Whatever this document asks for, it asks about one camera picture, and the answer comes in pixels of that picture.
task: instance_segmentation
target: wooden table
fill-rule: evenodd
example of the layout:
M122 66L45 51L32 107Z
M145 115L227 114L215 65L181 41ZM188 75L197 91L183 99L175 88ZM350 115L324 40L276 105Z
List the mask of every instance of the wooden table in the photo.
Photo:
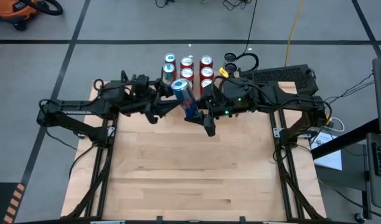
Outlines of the wooden table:
M280 86L295 92L294 83ZM199 85L194 92L199 95ZM92 90L90 99L95 96ZM285 117L291 126L301 113L285 111ZM157 124L149 124L141 114L120 115L103 219L155 220L162 215L164 220L237 221L240 216L248 221L286 220L268 114L220 118L212 138L202 126L183 119L180 107ZM86 116L85 122L102 124L96 116ZM299 144L309 147L305 140ZM89 140L80 140L76 156L90 145ZM87 192L95 155L96 150L91 151L74 167L62 215ZM300 190L326 216L311 154L297 148L293 157ZM297 217L290 188L289 197Z

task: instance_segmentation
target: orange vacuum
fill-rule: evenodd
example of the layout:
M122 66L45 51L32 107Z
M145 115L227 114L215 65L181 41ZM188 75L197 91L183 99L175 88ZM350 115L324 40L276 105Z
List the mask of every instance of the orange vacuum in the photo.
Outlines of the orange vacuum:
M0 22L13 24L17 30L25 30L27 21L34 18L37 12L51 16L63 13L61 5L56 0L46 0L56 7L50 10L46 2L38 0L0 0Z

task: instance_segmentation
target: gray floor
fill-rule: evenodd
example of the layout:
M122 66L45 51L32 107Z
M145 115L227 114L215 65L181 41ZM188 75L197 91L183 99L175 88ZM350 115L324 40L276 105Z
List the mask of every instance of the gray floor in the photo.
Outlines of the gray floor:
M70 40L86 0L59 0L65 13L59 17L39 15L25 32L0 26L4 40ZM259 0L253 25L253 40L286 40L299 0ZM359 0L377 40L381 40L381 0ZM180 0L158 9L152 0L91 0L79 40L245 40L253 4L243 11L228 12L221 0L200 5ZM351 0L306 0L294 40L369 40ZM77 44L60 89L61 99L88 98L92 80L118 79L120 71L157 78L162 57L209 54L219 62L224 53L243 52L243 44ZM250 45L258 54L260 68L280 67L285 45ZM37 102L48 98L67 53L67 44L0 44L0 182L19 182L30 156L38 125ZM292 45L288 65L308 64L316 71L318 94L340 95L367 77L376 57L371 45ZM241 62L246 68L247 61ZM333 116L346 125L346 132L377 117L374 87L370 86L333 104ZM54 128L51 133L72 145L70 132ZM44 138L29 181L17 222L54 219L60 216L68 183L68 170L75 152ZM336 187L361 203L360 192ZM353 222L360 209L330 189L321 186L327 215ZM381 223L374 217L371 223Z

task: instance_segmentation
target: white paper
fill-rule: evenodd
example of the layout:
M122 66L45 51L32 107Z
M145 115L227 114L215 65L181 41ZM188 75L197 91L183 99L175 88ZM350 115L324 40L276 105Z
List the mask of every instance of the white paper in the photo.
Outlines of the white paper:
M330 134L319 133L317 138L311 144L311 149L314 150L314 148L331 140L332 140L332 136ZM329 155L316 159L314 160L314 163L319 166L342 170L341 150L338 150L336 152L330 153Z

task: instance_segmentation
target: orange stripe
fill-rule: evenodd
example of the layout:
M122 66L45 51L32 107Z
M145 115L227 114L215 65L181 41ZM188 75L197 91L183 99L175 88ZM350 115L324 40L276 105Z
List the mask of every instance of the orange stripe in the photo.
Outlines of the orange stripe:
M24 186L23 186L22 184L18 184L18 185L17 185L17 188L18 188L19 190L21 190L21 191L24 190Z
M11 213L12 215L15 215L16 214L16 210L11 208L11 207L8 207L8 210L7 212Z
M13 219L12 219L11 217L5 215L5 217L4 217L4 221L5 221L5 222L8 222L8 223L12 223L12 222L13 222Z
M17 198L19 198L19 199L21 199L22 198L22 194L21 193L19 193L18 191L14 191L14 195L15 195L15 197L17 197Z
M11 204L14 205L15 207L17 207L19 205L19 202L15 199L11 199Z

